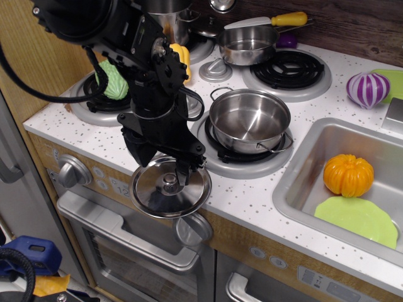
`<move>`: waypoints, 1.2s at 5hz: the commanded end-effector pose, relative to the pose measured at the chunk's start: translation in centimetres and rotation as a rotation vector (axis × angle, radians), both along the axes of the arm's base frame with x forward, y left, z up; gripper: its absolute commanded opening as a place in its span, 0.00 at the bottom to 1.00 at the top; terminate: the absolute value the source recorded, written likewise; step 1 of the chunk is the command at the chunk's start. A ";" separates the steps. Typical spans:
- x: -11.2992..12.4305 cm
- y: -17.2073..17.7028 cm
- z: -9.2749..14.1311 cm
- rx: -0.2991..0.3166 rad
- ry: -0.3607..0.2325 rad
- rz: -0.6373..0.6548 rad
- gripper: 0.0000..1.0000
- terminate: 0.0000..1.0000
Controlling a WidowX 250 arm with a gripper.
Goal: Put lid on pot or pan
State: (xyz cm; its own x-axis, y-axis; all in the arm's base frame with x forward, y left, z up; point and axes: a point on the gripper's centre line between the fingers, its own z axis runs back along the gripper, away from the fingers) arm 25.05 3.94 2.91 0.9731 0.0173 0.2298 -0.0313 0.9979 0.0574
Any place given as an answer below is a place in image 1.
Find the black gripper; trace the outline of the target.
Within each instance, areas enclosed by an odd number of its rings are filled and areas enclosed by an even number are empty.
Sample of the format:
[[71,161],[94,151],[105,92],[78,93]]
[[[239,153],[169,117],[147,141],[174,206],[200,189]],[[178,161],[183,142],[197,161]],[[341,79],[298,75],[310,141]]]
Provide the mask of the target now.
[[[187,97],[199,102],[198,116],[188,116]],[[204,114],[204,102],[193,91],[180,91],[170,107],[158,115],[156,111],[121,113],[118,122],[127,149],[135,161],[146,167],[157,152],[176,159],[176,176],[180,186],[187,186],[191,175],[205,164],[205,147],[190,132],[187,122],[197,121]]]

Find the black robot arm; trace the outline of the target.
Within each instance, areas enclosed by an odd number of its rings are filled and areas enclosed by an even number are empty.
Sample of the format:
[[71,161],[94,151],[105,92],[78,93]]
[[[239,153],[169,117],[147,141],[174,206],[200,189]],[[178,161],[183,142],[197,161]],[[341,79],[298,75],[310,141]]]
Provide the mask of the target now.
[[128,83],[131,112],[117,120],[142,167],[157,152],[173,157],[185,186],[205,162],[205,148],[188,129],[186,67],[162,27],[138,1],[35,1],[40,24],[57,38],[106,57]]

